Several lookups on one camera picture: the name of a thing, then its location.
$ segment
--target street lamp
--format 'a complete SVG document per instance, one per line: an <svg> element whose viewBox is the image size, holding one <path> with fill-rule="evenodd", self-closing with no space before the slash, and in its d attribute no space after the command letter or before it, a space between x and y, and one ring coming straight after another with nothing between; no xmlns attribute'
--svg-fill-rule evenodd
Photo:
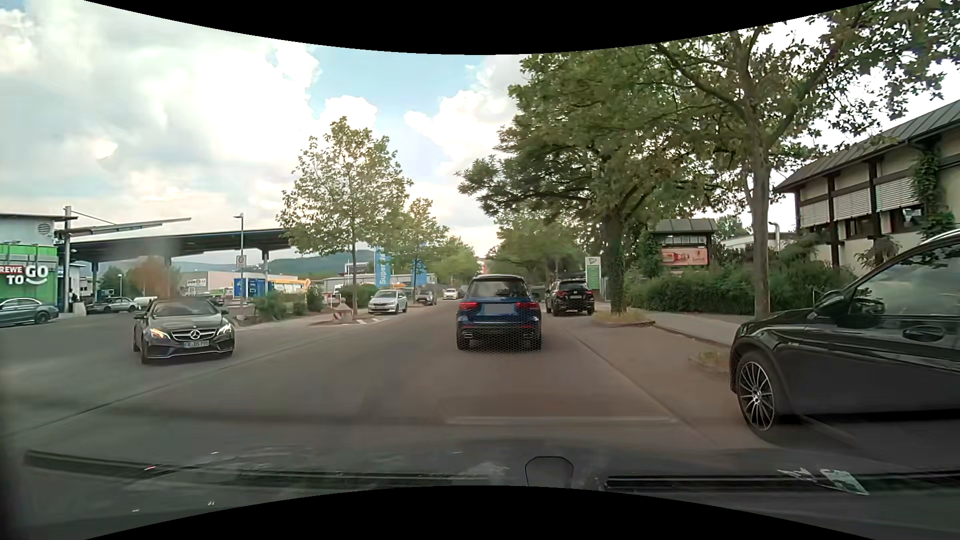
<svg viewBox="0 0 960 540"><path fill-rule="evenodd" d="M777 243L777 253L780 252L780 223L774 223L773 221L768 221L770 225L774 226L774 241Z"/></svg>
<svg viewBox="0 0 960 540"><path fill-rule="evenodd" d="M243 257L243 212L240 212L240 215L233 216L235 219L240 220L240 286L243 287L243 303L247 303L247 280L243 279L243 267L246 265L247 260Z"/></svg>

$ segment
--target advertising sign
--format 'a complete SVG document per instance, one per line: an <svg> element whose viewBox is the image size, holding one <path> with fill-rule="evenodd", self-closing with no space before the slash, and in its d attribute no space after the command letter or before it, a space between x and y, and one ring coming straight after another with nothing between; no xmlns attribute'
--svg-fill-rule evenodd
<svg viewBox="0 0 960 540"><path fill-rule="evenodd" d="M593 290L600 289L600 257L587 257L586 261L587 268L587 286Z"/></svg>
<svg viewBox="0 0 960 540"><path fill-rule="evenodd" d="M0 266L0 274L7 278L7 284L43 285L47 282L50 268L35 264L5 264Z"/></svg>
<svg viewBox="0 0 960 540"><path fill-rule="evenodd" d="M267 280L263 278L255 278L249 280L250 284L248 289L250 293L247 296L254 298L259 298L261 296L267 296Z"/></svg>
<svg viewBox="0 0 960 540"><path fill-rule="evenodd" d="M366 262L357 262L356 266L353 268L353 271L350 271L350 267L353 266L349 262L344 264L344 274L348 276L352 274L366 274L367 273L367 263Z"/></svg>
<svg viewBox="0 0 960 540"><path fill-rule="evenodd" d="M380 248L373 250L373 273L376 275L376 287L383 288L390 285L390 256Z"/></svg>
<svg viewBox="0 0 960 540"><path fill-rule="evenodd" d="M663 248L663 266L706 266L709 263L707 248Z"/></svg>

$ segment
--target green sign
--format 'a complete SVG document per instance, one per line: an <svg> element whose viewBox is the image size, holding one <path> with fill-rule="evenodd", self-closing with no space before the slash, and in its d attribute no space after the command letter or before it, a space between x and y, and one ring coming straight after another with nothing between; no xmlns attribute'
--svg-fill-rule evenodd
<svg viewBox="0 0 960 540"><path fill-rule="evenodd" d="M587 257L587 286L591 289L600 288L600 257Z"/></svg>
<svg viewBox="0 0 960 540"><path fill-rule="evenodd" d="M57 248L0 243L0 298L57 301Z"/></svg>

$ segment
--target car wheel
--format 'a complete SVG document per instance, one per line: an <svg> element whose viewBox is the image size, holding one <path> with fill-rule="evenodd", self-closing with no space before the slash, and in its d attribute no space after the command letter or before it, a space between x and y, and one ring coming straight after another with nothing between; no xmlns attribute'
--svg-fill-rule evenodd
<svg viewBox="0 0 960 540"><path fill-rule="evenodd" d="M737 363L736 400L747 426L760 436L792 416L777 371L763 353L749 352Z"/></svg>

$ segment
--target lamp post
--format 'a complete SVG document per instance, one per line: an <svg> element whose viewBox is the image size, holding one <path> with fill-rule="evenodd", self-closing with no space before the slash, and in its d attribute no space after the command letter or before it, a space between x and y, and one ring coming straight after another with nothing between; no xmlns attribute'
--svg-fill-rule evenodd
<svg viewBox="0 0 960 540"><path fill-rule="evenodd" d="M243 212L240 212L240 215L233 216L235 219L240 220L240 286L243 287L243 303L247 303L247 280L243 279L243 267L246 265L247 260L243 256Z"/></svg>
<svg viewBox="0 0 960 540"><path fill-rule="evenodd" d="M70 310L70 218L73 217L73 207L63 207L63 283L60 290L63 294L63 312Z"/></svg>
<svg viewBox="0 0 960 540"><path fill-rule="evenodd" d="M777 252L780 252L780 223L774 223L773 221L768 221L770 225L774 226L774 242L777 244Z"/></svg>

